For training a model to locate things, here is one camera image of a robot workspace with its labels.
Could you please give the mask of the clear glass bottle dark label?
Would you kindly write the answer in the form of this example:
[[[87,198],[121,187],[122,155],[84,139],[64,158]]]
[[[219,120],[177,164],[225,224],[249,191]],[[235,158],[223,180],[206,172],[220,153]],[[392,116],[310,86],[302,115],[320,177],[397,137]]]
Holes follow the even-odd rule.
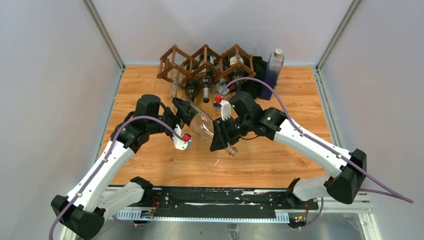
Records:
[[[195,104],[195,106],[199,110],[199,114],[192,120],[190,125],[187,126],[194,133],[199,135],[201,144],[209,151],[214,136],[213,120],[210,115],[202,110],[197,104]]]

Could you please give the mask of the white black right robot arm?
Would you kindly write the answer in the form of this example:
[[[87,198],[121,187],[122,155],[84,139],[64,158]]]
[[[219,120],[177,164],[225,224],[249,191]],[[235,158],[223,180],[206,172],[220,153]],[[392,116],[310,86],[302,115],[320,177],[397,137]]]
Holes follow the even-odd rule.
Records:
[[[230,100],[217,96],[215,107],[221,117],[213,121],[210,151],[235,145],[249,132],[293,148],[313,160],[325,174],[313,178],[296,178],[287,187],[286,204],[298,209],[306,201],[331,197],[343,204],[352,204],[366,176],[367,155],[360,149],[349,151],[333,145],[302,128],[287,114],[275,107],[262,109],[244,91]]]

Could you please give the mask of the green bottle silver neck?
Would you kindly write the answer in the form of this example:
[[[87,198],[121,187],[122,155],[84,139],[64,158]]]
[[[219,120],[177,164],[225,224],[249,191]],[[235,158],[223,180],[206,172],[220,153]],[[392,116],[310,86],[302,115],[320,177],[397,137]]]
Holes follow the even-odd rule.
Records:
[[[205,62],[204,60],[205,60],[205,54],[201,53],[199,55],[199,62],[203,63]],[[213,63],[212,55],[210,54],[207,55],[206,62],[210,64]],[[206,66],[197,75],[199,77],[199,86],[202,88],[202,101],[203,103],[209,103],[210,88],[213,85],[213,71],[210,69],[210,67]]]

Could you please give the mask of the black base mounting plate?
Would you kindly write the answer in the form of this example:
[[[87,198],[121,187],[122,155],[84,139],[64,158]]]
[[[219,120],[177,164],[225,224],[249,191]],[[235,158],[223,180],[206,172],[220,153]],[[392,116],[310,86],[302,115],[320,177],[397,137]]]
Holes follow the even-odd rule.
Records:
[[[156,219],[230,219],[250,220],[276,218],[276,211],[305,214],[318,210],[316,199],[300,202],[279,188],[157,186],[150,200],[131,204],[154,211]]]

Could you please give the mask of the brown wooden wine rack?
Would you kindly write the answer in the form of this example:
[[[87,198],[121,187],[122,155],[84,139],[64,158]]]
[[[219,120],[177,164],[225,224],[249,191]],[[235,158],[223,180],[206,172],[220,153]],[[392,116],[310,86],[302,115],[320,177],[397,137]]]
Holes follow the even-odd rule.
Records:
[[[230,74],[238,69],[243,70],[247,77],[257,75],[254,70],[253,56],[237,43],[221,54],[210,48],[208,44],[204,44],[192,54],[186,53],[174,44],[160,57],[156,77],[173,83],[176,80],[172,74],[179,73],[181,76],[180,88],[183,90],[188,80],[198,80],[201,73],[207,70],[212,71],[214,81],[222,78],[229,81]]]

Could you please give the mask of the dark green wine bottle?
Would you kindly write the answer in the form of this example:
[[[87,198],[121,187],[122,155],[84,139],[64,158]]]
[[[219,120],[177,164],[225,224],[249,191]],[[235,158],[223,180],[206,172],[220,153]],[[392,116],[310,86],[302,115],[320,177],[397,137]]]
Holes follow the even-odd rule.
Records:
[[[200,92],[199,81],[190,77],[190,79],[185,83],[185,87],[184,87],[185,96],[189,100],[194,102],[196,97],[199,95],[199,92]]]

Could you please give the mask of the clear bottle black cap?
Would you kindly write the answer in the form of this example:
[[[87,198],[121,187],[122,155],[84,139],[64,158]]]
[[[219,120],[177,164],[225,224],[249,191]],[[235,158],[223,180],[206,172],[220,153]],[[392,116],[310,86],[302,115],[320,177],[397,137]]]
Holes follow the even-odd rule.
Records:
[[[225,88],[226,84],[227,84],[227,80],[224,77],[217,80],[213,85],[214,94],[217,94],[217,95],[220,94],[221,91]],[[229,95],[230,95],[230,90],[227,88],[224,90],[222,94],[222,98],[226,99]]]

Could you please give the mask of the dark bottle right slot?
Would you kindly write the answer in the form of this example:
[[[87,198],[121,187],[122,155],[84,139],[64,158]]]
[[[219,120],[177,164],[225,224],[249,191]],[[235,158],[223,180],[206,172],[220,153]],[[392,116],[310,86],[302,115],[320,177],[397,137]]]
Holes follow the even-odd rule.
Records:
[[[230,53],[228,55],[228,60],[229,60],[229,66],[230,67],[235,66],[236,63],[237,63],[237,55],[236,55],[236,53],[235,52]],[[229,74],[229,77],[230,77],[230,80],[231,81],[233,81],[235,79],[238,79],[238,78],[242,78],[244,76],[245,76],[245,71],[241,67],[235,68]],[[234,85],[234,90],[235,90],[236,93],[238,93],[238,92],[240,92],[242,90],[242,84],[243,83],[244,83],[244,80],[240,80],[240,81],[237,81],[237,82],[235,82],[233,84]]]

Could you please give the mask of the blue square glass bottle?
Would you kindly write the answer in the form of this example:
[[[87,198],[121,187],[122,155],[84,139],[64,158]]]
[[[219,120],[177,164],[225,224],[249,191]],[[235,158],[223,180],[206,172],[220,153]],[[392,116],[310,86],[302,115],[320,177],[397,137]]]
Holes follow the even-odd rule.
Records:
[[[275,89],[279,79],[279,75],[284,64],[284,57],[284,52],[281,48],[276,48],[274,52],[271,52],[269,55],[263,81],[273,90]],[[270,100],[272,95],[272,91],[263,85],[258,98],[262,100]]]

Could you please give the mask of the black cloth behind rack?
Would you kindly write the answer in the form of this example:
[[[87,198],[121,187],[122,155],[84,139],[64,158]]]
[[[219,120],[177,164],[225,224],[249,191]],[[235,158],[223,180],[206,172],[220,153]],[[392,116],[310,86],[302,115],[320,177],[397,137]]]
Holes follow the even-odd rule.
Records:
[[[264,81],[266,74],[267,62],[263,60],[261,56],[252,57],[253,68],[256,73],[254,78]],[[245,80],[241,85],[241,89],[244,92],[249,93],[254,99],[257,99],[262,91],[262,84],[252,80]]]

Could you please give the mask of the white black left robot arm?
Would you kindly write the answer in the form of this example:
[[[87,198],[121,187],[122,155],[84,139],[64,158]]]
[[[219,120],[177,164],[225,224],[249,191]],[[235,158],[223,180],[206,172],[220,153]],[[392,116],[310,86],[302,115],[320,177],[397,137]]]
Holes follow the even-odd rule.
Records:
[[[187,150],[192,136],[182,129],[195,114],[190,100],[172,99],[176,107],[173,113],[161,99],[144,94],[136,102],[135,110],[117,125],[110,136],[104,152],[82,180],[65,196],[56,195],[51,207],[56,218],[48,238],[54,237],[58,223],[84,240],[91,240],[113,215],[131,204],[142,207],[153,201],[153,185],[141,177],[135,177],[114,193],[103,195],[122,166],[149,141],[151,135],[166,134],[178,150]]]

